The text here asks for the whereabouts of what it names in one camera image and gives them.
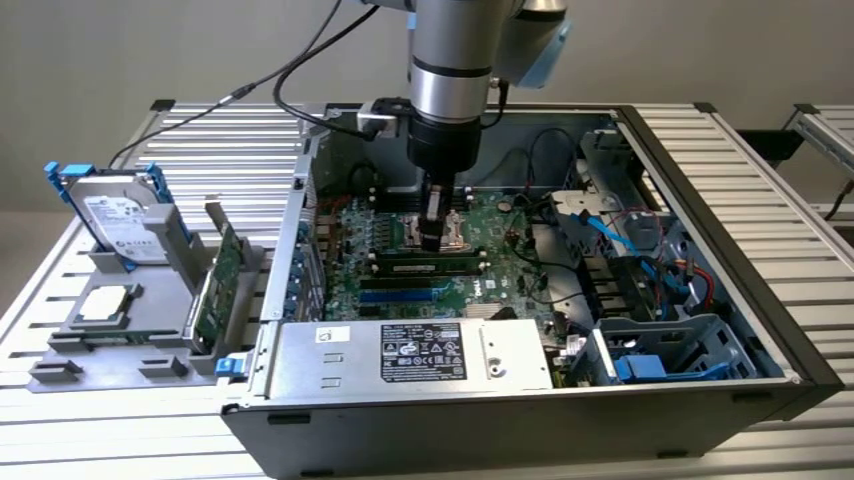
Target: black cable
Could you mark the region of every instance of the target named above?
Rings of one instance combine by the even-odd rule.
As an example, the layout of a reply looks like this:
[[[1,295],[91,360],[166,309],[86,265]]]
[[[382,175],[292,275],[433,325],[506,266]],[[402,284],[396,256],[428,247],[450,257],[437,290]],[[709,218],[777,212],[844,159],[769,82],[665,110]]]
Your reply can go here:
[[[554,303],[565,302],[570,298],[581,296],[582,294],[584,294],[584,292],[574,292],[574,293],[566,295],[565,297],[558,298],[557,300],[540,300],[538,298],[533,297],[533,289],[528,289],[528,299],[532,300],[533,302],[538,303],[540,305],[553,305]]]
[[[281,87],[284,86],[284,82],[288,79],[288,77],[290,76],[290,74],[296,71],[296,69],[302,66],[305,64],[305,62],[308,62],[308,60],[310,60],[313,57],[317,56],[317,54],[320,52],[322,52],[326,48],[329,48],[341,38],[344,38],[349,32],[352,32],[358,25],[361,25],[376,13],[376,11],[378,10],[378,6],[373,6],[364,15],[361,15],[354,22],[352,22],[349,24],[349,26],[346,26],[346,28],[344,28],[340,32],[337,32],[332,37],[329,37],[329,39],[322,42],[316,48],[313,48],[305,55],[302,55],[298,59],[296,59],[296,61],[293,62],[293,65],[286,68],[282,72],[281,75],[278,75],[278,78],[276,79],[276,84],[272,88],[272,99],[273,102],[276,103],[276,105],[278,106],[278,108],[281,108],[285,112],[288,112],[290,115],[293,115],[296,118],[304,120],[305,122],[321,126],[334,132],[338,133],[345,133],[346,135],[352,135],[353,137],[360,138],[361,140],[365,141],[372,141],[376,138],[376,135],[378,133],[378,131],[376,132],[360,132],[357,130],[352,130],[346,127],[342,127],[326,120],[322,120],[320,118],[314,118],[313,116],[310,116],[309,114],[306,114],[305,112],[297,110],[296,108],[293,108],[290,105],[288,105],[282,98],[281,98]]]
[[[258,86],[261,86],[269,80],[272,80],[273,77],[276,77],[276,75],[280,75],[281,72],[284,72],[288,69],[288,67],[293,64],[293,62],[296,60],[298,60],[298,58],[302,55],[305,55],[308,50],[310,50],[310,47],[313,47],[314,43],[317,42],[317,39],[320,38],[320,35],[322,35],[322,32],[325,31],[325,28],[328,27],[329,22],[332,21],[332,17],[334,17],[334,14],[337,13],[337,8],[341,5],[341,1],[342,0],[336,0],[334,5],[332,6],[332,10],[329,11],[329,14],[326,15],[325,20],[322,21],[322,24],[320,25],[320,28],[317,29],[317,32],[314,33],[314,36],[310,38],[310,41],[308,42],[308,45],[305,45],[305,48],[302,49],[302,51],[298,53],[298,55],[296,55],[296,57],[293,57],[293,59],[288,63],[285,63],[274,72],[269,73],[268,75],[261,77],[258,80],[256,80],[256,81],[253,81],[250,83],[246,83],[245,85],[242,85],[241,87],[234,89],[218,102],[216,102],[216,104],[211,107],[209,107],[201,113],[198,113],[198,114],[193,115],[191,117],[183,119],[182,121],[179,121],[174,125],[169,125],[167,127],[163,127],[161,129],[150,132],[149,134],[143,135],[142,137],[137,138],[130,144],[125,145],[123,148],[121,148],[115,152],[115,154],[111,156],[111,160],[109,161],[109,163],[111,164],[111,162],[121,156],[121,154],[123,152],[126,152],[127,150],[131,150],[133,148],[135,148],[142,142],[150,140],[157,135],[159,135],[159,134],[162,134],[162,133],[165,133],[167,131],[171,131],[178,127],[182,127],[189,122],[194,122],[201,117],[209,115],[211,112],[214,112],[220,108],[226,107],[228,105],[230,105],[237,100],[241,100],[249,93],[252,93],[252,91]]]
[[[489,177],[492,175],[494,175],[494,172],[497,172],[497,169],[501,167],[501,165],[504,165],[504,163],[506,162],[506,160],[509,159],[509,157],[512,156],[513,153],[518,153],[522,155],[525,162],[526,162],[526,156],[528,156],[528,152],[526,150],[524,150],[524,148],[521,147],[512,147],[509,150],[506,150],[506,152],[504,153],[504,156],[501,157],[501,159],[498,160],[498,162],[494,164],[494,167],[492,167],[492,170],[488,171],[488,173],[485,175],[482,175],[474,182],[470,183],[470,185],[477,186],[480,185],[482,182],[485,182]]]
[[[537,208],[542,203],[546,203],[548,199],[542,199],[538,200],[533,203],[528,203],[528,205],[525,205],[524,210],[528,209],[534,209]],[[506,226],[506,229],[504,230],[504,243],[506,244],[506,246],[509,247],[509,251],[513,253],[513,255],[518,258],[518,260],[529,263],[530,265],[533,265],[534,267],[540,268],[540,267],[558,267],[558,268],[565,268],[569,272],[574,272],[576,269],[573,267],[570,267],[569,265],[564,264],[564,263],[556,263],[556,262],[542,262],[541,260],[533,259],[533,258],[528,258],[524,255],[521,255],[517,251],[516,248],[509,244],[509,241],[506,239],[506,233],[509,232],[509,230],[512,229],[516,220],[518,219],[518,215],[521,215],[521,211],[518,211],[516,213],[516,215],[512,217],[512,220],[509,221],[509,225]]]
[[[536,149],[536,144],[538,143],[540,139],[542,138],[542,136],[545,136],[545,134],[548,133],[560,133],[562,135],[562,137],[566,139],[566,141],[569,142],[569,150],[568,150],[568,155],[566,155],[566,162],[568,162],[568,166],[569,168],[572,167],[572,162],[574,161],[574,148],[576,148],[576,143],[574,143],[574,139],[572,138],[572,136],[566,133],[565,130],[562,130],[560,127],[548,127],[544,128],[542,130],[540,130],[536,133],[536,136],[533,137],[533,141],[530,142],[530,146],[528,147],[528,185],[532,185],[533,182],[536,182],[536,177],[533,175],[533,150]]]
[[[497,89],[498,89],[497,115],[494,116],[494,120],[492,120],[492,123],[480,125],[480,130],[486,130],[488,128],[492,128],[494,125],[497,125],[497,122],[501,121],[501,118],[504,118],[504,109],[506,108],[506,98],[509,97],[509,82],[504,79],[500,79],[497,81]]]
[[[832,216],[839,211],[839,207],[841,206],[841,200],[844,200],[844,197],[848,196],[848,194],[851,193],[852,190],[854,190],[854,180],[848,180],[848,183],[844,184],[844,188],[841,188],[841,191],[839,192],[839,195],[836,196],[836,201],[832,202],[832,208],[829,209],[829,212],[827,212],[827,215],[824,215],[824,220],[825,221],[829,221]]]

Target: wire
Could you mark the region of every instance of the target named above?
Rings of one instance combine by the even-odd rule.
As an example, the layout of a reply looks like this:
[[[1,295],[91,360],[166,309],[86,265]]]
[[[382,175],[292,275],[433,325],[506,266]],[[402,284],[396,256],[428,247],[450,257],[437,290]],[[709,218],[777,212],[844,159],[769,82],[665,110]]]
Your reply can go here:
[[[301,57],[298,57],[294,61],[293,61],[293,65],[290,65],[286,69],[284,69],[284,71],[281,72],[281,74],[278,75],[278,78],[276,79],[276,84],[272,88],[272,99],[273,102],[276,103],[276,105],[278,106],[278,108],[281,108],[285,112],[288,112],[290,115],[293,115],[296,118],[304,120],[305,122],[317,125],[320,127],[324,127],[334,132],[338,133],[345,133],[346,135],[350,135],[356,138],[360,138],[361,140],[365,141],[372,141],[376,138],[376,135],[378,134],[378,130],[374,132],[360,132],[358,130],[353,130],[350,128],[342,127],[340,125],[337,125],[336,123],[332,123],[326,120],[322,120],[320,118],[314,118],[312,115],[309,115],[308,113],[297,110],[293,106],[288,105],[282,98],[281,98],[281,88],[284,86],[284,82],[288,79],[288,77],[290,76],[290,74],[296,71],[296,69],[302,66],[305,64],[305,62],[308,62],[308,60],[310,60],[313,57],[317,56],[317,54],[320,52],[322,52],[326,48],[329,48],[334,43],[337,43],[337,41],[344,38],[349,32],[352,32],[376,13],[376,11],[378,10],[378,6],[373,6],[364,15],[361,15],[354,22],[352,22],[346,28],[344,28],[340,32],[337,32],[332,37],[329,37],[329,39],[322,42],[316,48],[310,49],[310,51],[308,53],[305,53],[305,55],[302,55]]]
[[[485,182],[489,179],[489,177],[494,174],[494,172],[497,172],[497,169],[501,167],[501,165],[504,165],[504,163],[506,162],[506,160],[509,159],[509,157],[512,156],[513,153],[521,154],[521,156],[524,157],[524,160],[525,160],[525,164],[529,163],[529,162],[526,162],[526,159],[528,159],[526,150],[524,148],[521,148],[521,147],[512,147],[504,153],[504,156],[501,157],[498,162],[492,167],[492,170],[489,170],[485,175],[482,175],[474,182],[472,182],[473,186],[480,185],[482,182]]]
[[[528,297],[528,299],[530,299],[533,302],[538,303],[540,305],[553,305],[554,303],[560,303],[560,302],[565,302],[568,299],[577,297],[578,295],[582,295],[584,292],[574,292],[569,295],[566,295],[565,297],[558,298],[557,300],[540,300],[538,298],[533,298],[533,288],[536,287],[536,284],[541,281],[541,279],[545,277],[546,275],[542,273],[538,278],[530,282],[530,285],[528,286],[528,291],[525,296]]]
[[[533,150],[536,149],[536,144],[538,143],[540,139],[545,136],[545,134],[548,133],[560,133],[562,135],[562,137],[565,138],[566,142],[569,143],[569,150],[568,150],[568,155],[566,155],[566,162],[568,162],[568,167],[572,168],[572,164],[574,162],[574,139],[572,138],[572,136],[566,133],[565,130],[562,130],[560,127],[548,127],[542,130],[540,130],[536,133],[536,136],[533,137],[533,141],[530,142],[530,146],[528,147],[528,177],[526,177],[526,183],[525,183],[525,188],[529,188],[529,186],[536,182],[536,177],[533,174]]]
[[[655,219],[655,225],[657,227],[657,239],[655,241],[655,244],[652,245],[651,248],[641,248],[640,250],[651,250],[652,252],[655,251],[655,249],[663,244],[664,242],[664,226],[661,224],[661,219],[659,218],[657,214],[655,213],[653,210],[651,210],[647,207],[629,207],[624,210],[621,210],[614,216],[613,218],[610,218],[610,221],[606,223],[605,227],[609,227],[610,225],[613,225],[613,222],[616,222],[616,220],[621,219],[622,217],[625,217],[629,213],[645,213],[648,215],[652,216],[652,218]],[[596,239],[596,243],[601,240],[604,241],[604,234],[598,233],[598,239]],[[661,255],[664,254],[664,251],[661,249],[661,251],[659,252],[657,255],[657,259],[660,260]]]
[[[545,301],[545,300],[540,300],[538,298],[533,298],[533,296],[532,296],[532,295],[528,295],[528,298],[529,298],[533,302],[538,303],[540,305],[553,305],[554,303],[565,302],[565,301],[566,301],[566,300],[569,300],[570,298],[574,298],[574,297],[577,297],[577,296],[580,296],[580,295],[582,295],[582,294],[584,294],[584,292],[574,292],[573,294],[566,295],[565,297],[558,298],[557,300],[550,300],[550,301]]]
[[[542,203],[546,203],[546,202],[548,202],[548,199],[542,199],[542,200],[538,200],[538,201],[536,201],[536,202],[533,202],[533,203],[528,203],[528,205],[524,207],[524,209],[521,209],[521,210],[518,210],[518,211],[516,212],[516,214],[514,214],[514,215],[513,215],[513,217],[512,217],[512,220],[509,221],[509,225],[506,225],[506,228],[504,229],[504,243],[506,244],[506,247],[509,247],[509,251],[510,251],[510,252],[512,252],[512,254],[518,258],[518,260],[521,260],[521,261],[524,261],[524,262],[529,263],[529,264],[530,264],[530,265],[533,265],[534,267],[537,267],[537,268],[541,268],[541,267],[558,267],[558,268],[565,268],[569,272],[574,272],[574,271],[576,271],[576,269],[574,269],[573,267],[570,267],[569,265],[565,265],[565,264],[562,264],[562,263],[556,263],[556,262],[542,262],[542,261],[541,261],[541,260],[538,260],[538,259],[525,257],[524,255],[521,255],[521,254],[516,251],[514,247],[509,244],[509,239],[508,239],[508,235],[506,235],[506,234],[509,233],[509,230],[512,230],[513,225],[516,224],[516,220],[518,220],[518,216],[521,215],[521,213],[522,213],[525,210],[528,210],[528,209],[533,209],[533,208],[536,208],[538,205],[541,205]]]
[[[258,86],[261,86],[269,80],[272,80],[276,77],[276,75],[280,75],[281,72],[284,72],[288,69],[288,67],[293,64],[293,62],[296,60],[298,60],[298,58],[302,55],[305,55],[308,50],[310,50],[310,47],[313,47],[314,43],[317,42],[317,39],[320,38],[320,35],[322,35],[322,32],[325,31],[325,28],[328,27],[329,22],[332,21],[332,17],[334,17],[334,13],[337,12],[337,8],[341,5],[341,1],[342,0],[336,0],[334,5],[332,6],[332,10],[329,11],[329,14],[325,17],[325,20],[322,21],[322,24],[320,25],[320,28],[317,29],[317,32],[314,33],[313,37],[310,38],[310,41],[308,42],[308,45],[305,45],[305,48],[302,49],[302,51],[298,53],[298,55],[296,55],[296,57],[293,57],[293,59],[288,63],[285,63],[274,72],[266,74],[260,79],[254,80],[250,83],[246,83],[245,85],[242,85],[241,87],[234,89],[218,102],[216,102],[216,104],[211,107],[209,107],[201,113],[193,115],[191,117],[187,117],[186,119],[183,119],[182,121],[179,121],[174,125],[169,125],[167,127],[163,127],[161,129],[150,132],[149,134],[143,135],[142,137],[137,138],[131,143],[125,145],[123,148],[121,148],[115,152],[115,154],[111,156],[111,160],[109,161],[109,163],[111,164],[111,162],[115,161],[115,159],[121,156],[122,153],[125,153],[127,150],[131,150],[133,148],[135,148],[141,143],[146,142],[147,140],[154,138],[157,135],[159,135],[159,134],[162,134],[165,132],[169,132],[169,131],[174,130],[175,128],[182,127],[187,123],[194,122],[201,117],[205,117],[206,115],[209,115],[211,112],[214,112],[220,108],[226,107],[228,105],[230,105],[237,100],[241,100],[249,93],[252,93],[252,91]]]
[[[675,264],[679,268],[687,269],[687,262],[684,260],[676,260]],[[705,281],[705,297],[703,300],[703,305],[705,306],[705,308],[708,308],[711,307],[711,302],[713,300],[713,295],[715,295],[715,280],[713,280],[713,277],[708,274],[708,272],[701,268],[695,266],[693,271],[696,272],[696,275],[699,275]]]
[[[825,221],[829,221],[832,216],[839,211],[839,207],[841,206],[841,200],[844,200],[844,197],[847,197],[847,195],[851,193],[851,190],[854,190],[854,180],[848,180],[848,183],[844,184],[844,187],[841,188],[839,195],[836,195],[836,201],[832,202],[832,208],[829,209],[829,212],[827,212],[827,215],[824,215]]]
[[[498,97],[497,97],[497,115],[492,123],[480,125],[480,130],[486,130],[497,125],[497,122],[504,118],[504,109],[506,108],[506,98],[509,97],[509,82],[502,78],[497,81]]]

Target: aluminum profile table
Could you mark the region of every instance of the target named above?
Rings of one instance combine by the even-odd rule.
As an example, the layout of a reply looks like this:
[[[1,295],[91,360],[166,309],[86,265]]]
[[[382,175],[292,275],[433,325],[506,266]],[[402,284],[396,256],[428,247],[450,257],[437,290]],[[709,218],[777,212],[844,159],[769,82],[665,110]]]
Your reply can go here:
[[[151,113],[138,135],[202,105]],[[733,130],[692,105],[637,105],[819,351],[854,388],[854,255]],[[155,160],[191,230],[214,241],[205,194],[222,192],[237,231],[272,253],[298,125],[268,105],[232,106],[138,148],[125,165]],[[651,180],[645,179],[655,192]],[[0,478],[265,478],[230,436],[216,387],[30,394],[26,370],[79,294],[91,240],[71,221],[0,320]],[[258,293],[265,278],[258,279]],[[256,299],[252,316],[260,312]],[[254,328],[245,341],[252,343]],[[470,478],[472,472],[417,476]],[[851,478],[854,392],[791,422],[765,422],[699,459],[482,472],[482,478]]]
[[[795,105],[785,130],[793,130],[854,179],[854,105]]]

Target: green circuit board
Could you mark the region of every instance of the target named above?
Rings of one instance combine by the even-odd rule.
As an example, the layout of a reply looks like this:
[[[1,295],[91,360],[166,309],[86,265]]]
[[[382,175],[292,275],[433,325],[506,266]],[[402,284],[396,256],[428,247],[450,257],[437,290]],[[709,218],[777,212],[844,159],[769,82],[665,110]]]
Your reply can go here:
[[[195,333],[207,346],[213,345],[218,334],[228,327],[237,293],[241,249],[234,230],[225,224],[213,267],[207,271],[201,291],[193,299],[189,317]]]
[[[360,314],[364,312],[360,312],[358,307],[364,305],[358,296],[364,291],[360,282],[374,278],[368,267],[370,251],[420,254],[420,249],[405,245],[406,237],[410,237],[405,222],[413,214],[377,213],[362,200],[352,200],[336,213],[334,220],[340,227],[336,238],[329,242],[349,242],[349,248],[333,255],[334,258],[326,258],[325,321],[456,318],[465,316],[466,307],[482,304],[512,307],[518,318],[545,321],[550,315],[550,307],[526,298],[526,287],[530,282],[537,281],[538,273],[533,266],[512,254],[504,242],[504,233],[516,216],[517,207],[501,213],[497,209],[501,201],[512,202],[510,196],[478,193],[468,211],[456,212],[458,236],[450,241],[456,245],[453,252],[464,255],[464,252],[481,249],[485,256],[478,261],[488,262],[482,273],[458,276],[417,273],[404,275],[405,278],[420,278],[421,282],[428,279],[432,298],[417,302],[370,303],[372,315],[365,316]],[[521,232],[521,221],[517,221],[514,230]],[[520,276],[524,290],[518,288]],[[534,290],[533,294],[541,296],[544,292]]]

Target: power supply label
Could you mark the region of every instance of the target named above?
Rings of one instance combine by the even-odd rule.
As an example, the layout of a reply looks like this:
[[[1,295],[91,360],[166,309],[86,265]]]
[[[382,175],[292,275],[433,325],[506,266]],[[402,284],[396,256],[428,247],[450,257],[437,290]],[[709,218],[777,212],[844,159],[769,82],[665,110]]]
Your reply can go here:
[[[388,383],[465,380],[458,323],[381,326],[380,374]]]

